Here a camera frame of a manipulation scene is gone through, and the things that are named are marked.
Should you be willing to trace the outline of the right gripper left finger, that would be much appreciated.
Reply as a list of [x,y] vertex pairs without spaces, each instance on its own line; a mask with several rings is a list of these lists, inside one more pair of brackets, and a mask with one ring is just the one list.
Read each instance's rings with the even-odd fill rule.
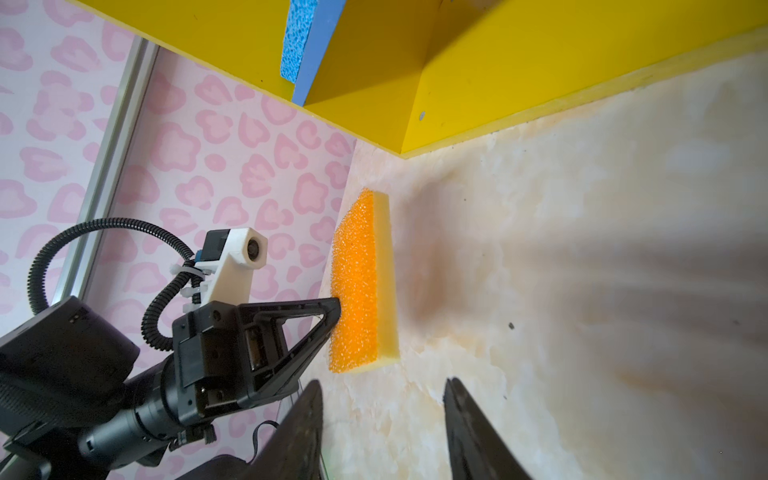
[[249,465],[249,479],[321,479],[323,394],[310,381],[269,443]]

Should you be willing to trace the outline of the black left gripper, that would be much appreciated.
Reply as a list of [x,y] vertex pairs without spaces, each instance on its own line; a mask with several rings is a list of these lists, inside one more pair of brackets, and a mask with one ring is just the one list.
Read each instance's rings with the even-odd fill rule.
[[173,323],[177,412],[232,414],[283,399],[330,339],[335,297],[209,303]]

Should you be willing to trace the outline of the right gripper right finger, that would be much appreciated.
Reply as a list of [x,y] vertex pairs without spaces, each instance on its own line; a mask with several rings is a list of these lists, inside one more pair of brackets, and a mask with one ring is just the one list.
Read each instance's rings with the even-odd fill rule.
[[443,401],[453,479],[531,479],[459,378],[446,381]]

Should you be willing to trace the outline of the orange sponge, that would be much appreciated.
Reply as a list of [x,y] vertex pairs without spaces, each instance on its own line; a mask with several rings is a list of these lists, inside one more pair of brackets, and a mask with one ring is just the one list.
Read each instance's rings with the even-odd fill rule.
[[363,372],[400,359],[389,197],[364,189],[332,245],[331,295],[341,317],[329,346],[329,370]]

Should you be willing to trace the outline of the blue sponge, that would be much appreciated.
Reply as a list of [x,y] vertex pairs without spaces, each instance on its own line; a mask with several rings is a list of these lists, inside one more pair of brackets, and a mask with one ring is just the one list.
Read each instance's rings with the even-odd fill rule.
[[282,42],[280,75],[295,84],[318,0],[290,0]]

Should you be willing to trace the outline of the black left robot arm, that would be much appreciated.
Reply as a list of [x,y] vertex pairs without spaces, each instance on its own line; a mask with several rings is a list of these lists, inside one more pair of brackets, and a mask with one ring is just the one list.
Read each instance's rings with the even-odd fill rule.
[[138,347],[77,298],[1,340],[5,479],[104,479],[213,442],[216,419],[286,398],[341,316],[335,298],[231,305],[178,318],[171,354],[133,373]]

